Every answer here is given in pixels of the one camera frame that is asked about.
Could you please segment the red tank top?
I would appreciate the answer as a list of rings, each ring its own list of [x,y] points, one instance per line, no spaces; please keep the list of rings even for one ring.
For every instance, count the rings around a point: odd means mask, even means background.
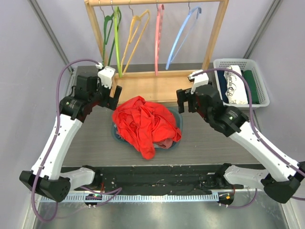
[[[182,138],[174,115],[164,105],[148,102],[141,96],[118,106],[112,120],[121,138],[147,160],[155,156],[155,143],[165,139],[179,142]]]

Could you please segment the maroon tank top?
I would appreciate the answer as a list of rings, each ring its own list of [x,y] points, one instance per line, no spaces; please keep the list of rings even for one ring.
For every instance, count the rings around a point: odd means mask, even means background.
[[[165,139],[161,142],[157,142],[155,143],[155,145],[158,147],[158,148],[162,148],[162,149],[169,149],[173,144],[173,140],[172,139]]]

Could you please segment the yellow hanger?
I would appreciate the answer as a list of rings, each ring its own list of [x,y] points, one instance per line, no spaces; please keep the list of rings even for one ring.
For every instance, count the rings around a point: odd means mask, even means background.
[[[150,17],[151,17],[150,10],[145,10],[141,15],[135,15],[132,17],[132,21],[131,21],[130,29],[129,29],[128,40],[125,45],[125,49],[124,49],[123,56],[121,59],[121,66],[123,66],[123,64],[125,63],[125,67],[122,69],[122,74],[126,73],[128,67],[131,63],[131,60],[135,54],[135,51],[137,50],[138,45],[139,45],[140,41],[142,40],[143,34],[146,30]],[[126,60],[128,49],[133,42],[135,42],[134,48],[133,48],[128,60]]]

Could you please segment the light blue hanger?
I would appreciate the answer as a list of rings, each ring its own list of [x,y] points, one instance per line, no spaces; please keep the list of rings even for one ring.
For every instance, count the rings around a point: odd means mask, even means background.
[[[187,38],[192,33],[193,29],[196,26],[196,23],[199,19],[199,17],[202,14],[202,8],[200,6],[194,7],[189,10],[187,16],[185,17],[183,23],[181,24],[179,31],[175,37],[175,40],[173,41],[165,69],[169,70],[170,65],[176,58],[177,54],[179,53],[180,49],[184,45]]]

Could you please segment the pink hanger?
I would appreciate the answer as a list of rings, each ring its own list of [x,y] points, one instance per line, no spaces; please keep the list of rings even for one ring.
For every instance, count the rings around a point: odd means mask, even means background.
[[[158,75],[158,60],[161,42],[161,33],[163,25],[163,15],[164,15],[164,5],[157,5],[157,17],[156,17],[156,27],[155,27],[155,48],[154,48],[154,72]]]

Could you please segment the lime green hanger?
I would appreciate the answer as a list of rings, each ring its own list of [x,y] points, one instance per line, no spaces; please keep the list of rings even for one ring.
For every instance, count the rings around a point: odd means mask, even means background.
[[[117,61],[117,69],[118,76],[122,78],[122,66],[120,62],[120,47],[119,47],[119,17],[120,9],[119,7],[115,7],[114,9],[114,39],[115,39],[115,51],[116,51],[116,61]]]

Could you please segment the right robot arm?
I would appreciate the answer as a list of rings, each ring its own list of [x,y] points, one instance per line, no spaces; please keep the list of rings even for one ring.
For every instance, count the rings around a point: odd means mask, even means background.
[[[303,162],[297,162],[272,144],[237,107],[224,105],[211,85],[199,86],[195,91],[179,89],[176,95],[179,113],[184,112],[184,103],[188,103],[190,113],[198,113],[211,128],[237,142],[264,166],[249,169],[225,163],[215,174],[218,187],[242,185],[260,189],[282,204],[293,197],[305,178]]]

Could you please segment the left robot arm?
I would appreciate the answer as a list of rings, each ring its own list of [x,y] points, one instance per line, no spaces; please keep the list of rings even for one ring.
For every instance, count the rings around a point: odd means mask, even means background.
[[[48,142],[30,171],[22,171],[19,180],[33,193],[63,201],[71,190],[87,186],[97,190],[102,183],[101,172],[92,166],[62,173],[61,168],[76,133],[85,118],[99,105],[115,110],[122,88],[110,96],[114,71],[104,69],[97,74],[80,74],[74,93],[60,101],[60,117],[55,120]]]

